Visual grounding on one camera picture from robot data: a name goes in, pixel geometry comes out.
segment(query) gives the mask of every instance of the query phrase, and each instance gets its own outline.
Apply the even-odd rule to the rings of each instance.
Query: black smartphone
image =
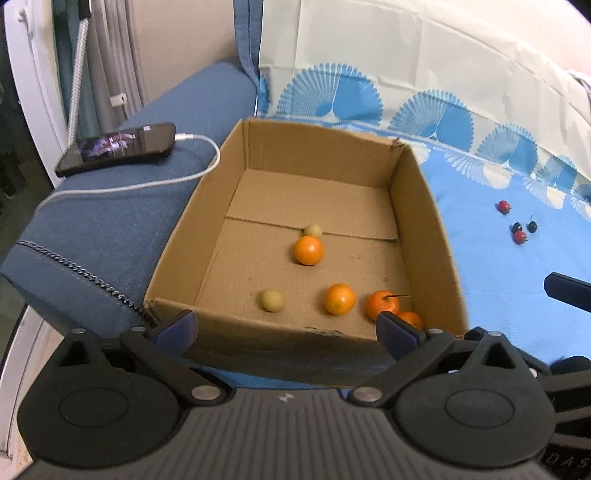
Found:
[[[56,175],[158,161],[172,152],[176,132],[174,124],[155,124],[80,140],[62,156]]]

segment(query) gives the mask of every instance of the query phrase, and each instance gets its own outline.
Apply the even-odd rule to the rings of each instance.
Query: silver bolt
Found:
[[[382,398],[382,392],[374,387],[358,387],[353,390],[353,396],[364,402],[374,402]]]
[[[191,390],[191,395],[196,400],[212,401],[222,394],[222,391],[215,385],[201,385]]]

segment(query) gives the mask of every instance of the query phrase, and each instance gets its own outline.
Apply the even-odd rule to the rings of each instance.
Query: gray ribbed panel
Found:
[[[536,463],[476,472],[442,465],[404,443],[385,414],[336,390],[239,390],[193,410],[174,438],[129,465],[68,471],[36,463],[19,478],[43,480],[549,480]]]

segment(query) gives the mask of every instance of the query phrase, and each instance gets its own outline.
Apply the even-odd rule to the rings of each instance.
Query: orange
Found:
[[[294,257],[303,265],[316,265],[324,256],[320,239],[304,235],[294,245]]]
[[[406,323],[410,323],[417,330],[423,331],[425,329],[425,324],[421,320],[421,317],[414,312],[400,312],[396,315],[402,318],[402,320],[404,320]]]
[[[324,294],[324,306],[333,315],[349,313],[355,305],[355,292],[344,283],[336,283]]]
[[[374,322],[380,312],[392,312],[396,315],[399,311],[400,302],[398,298],[391,291],[387,290],[378,290],[372,293],[365,303],[365,313]]]

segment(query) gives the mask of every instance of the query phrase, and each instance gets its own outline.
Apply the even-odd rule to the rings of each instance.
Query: red berry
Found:
[[[513,234],[513,240],[517,245],[522,245],[527,242],[527,234],[523,230],[517,230]]]
[[[503,215],[509,213],[511,210],[511,205],[506,200],[501,200],[499,203],[496,204],[496,209],[499,210]]]

